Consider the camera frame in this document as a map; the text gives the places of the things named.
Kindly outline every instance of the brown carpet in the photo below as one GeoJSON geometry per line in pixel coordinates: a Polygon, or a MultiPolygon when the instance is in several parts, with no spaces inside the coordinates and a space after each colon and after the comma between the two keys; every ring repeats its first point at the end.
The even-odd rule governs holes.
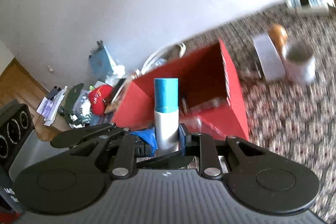
{"type": "Polygon", "coordinates": [[[241,82],[250,141],[312,169],[320,179],[320,193],[312,211],[327,223],[333,223],[336,220],[336,15],[291,16],[284,5],[277,5],[189,39],[185,42],[187,53],[220,37],[236,68],[245,70],[253,51],[251,38],[266,32],[272,23],[283,25],[290,38],[304,39],[312,45],[316,79],[305,87],[286,81],[241,82]]]}

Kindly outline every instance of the spray can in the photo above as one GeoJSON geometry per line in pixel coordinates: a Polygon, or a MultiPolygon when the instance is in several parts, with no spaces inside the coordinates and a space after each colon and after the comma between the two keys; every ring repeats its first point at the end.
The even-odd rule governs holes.
{"type": "Polygon", "coordinates": [[[157,156],[179,150],[179,80],[177,78],[155,78],[155,135],[157,156]]]}

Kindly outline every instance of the red box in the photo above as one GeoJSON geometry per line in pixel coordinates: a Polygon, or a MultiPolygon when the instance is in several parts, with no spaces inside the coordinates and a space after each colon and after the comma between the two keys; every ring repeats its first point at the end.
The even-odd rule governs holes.
{"type": "Polygon", "coordinates": [[[154,121],[154,78],[178,78],[179,95],[186,98],[191,109],[213,98],[222,98],[218,107],[202,107],[197,115],[221,132],[213,133],[214,139],[223,140],[227,135],[249,139],[239,79],[222,40],[132,81],[112,118],[119,127],[132,129],[154,121]]]}

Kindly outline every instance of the red hat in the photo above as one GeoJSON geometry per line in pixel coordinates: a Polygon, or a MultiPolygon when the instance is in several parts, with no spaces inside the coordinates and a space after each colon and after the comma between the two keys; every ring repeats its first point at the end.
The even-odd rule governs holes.
{"type": "Polygon", "coordinates": [[[110,85],[101,85],[89,93],[89,100],[91,102],[91,110],[95,115],[103,116],[106,108],[106,99],[112,92],[113,87],[110,85]]]}

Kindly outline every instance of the metal screw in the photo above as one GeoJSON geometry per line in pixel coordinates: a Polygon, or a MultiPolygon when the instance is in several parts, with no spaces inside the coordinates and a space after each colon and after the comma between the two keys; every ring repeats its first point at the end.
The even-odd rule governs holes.
{"type": "Polygon", "coordinates": [[[128,170],[123,167],[118,167],[112,170],[113,175],[115,176],[125,176],[128,174],[128,170]]]}
{"type": "Polygon", "coordinates": [[[218,168],[206,168],[204,170],[204,174],[208,175],[208,176],[211,176],[211,177],[214,177],[214,176],[217,176],[221,173],[221,171],[218,169],[218,168]]]}

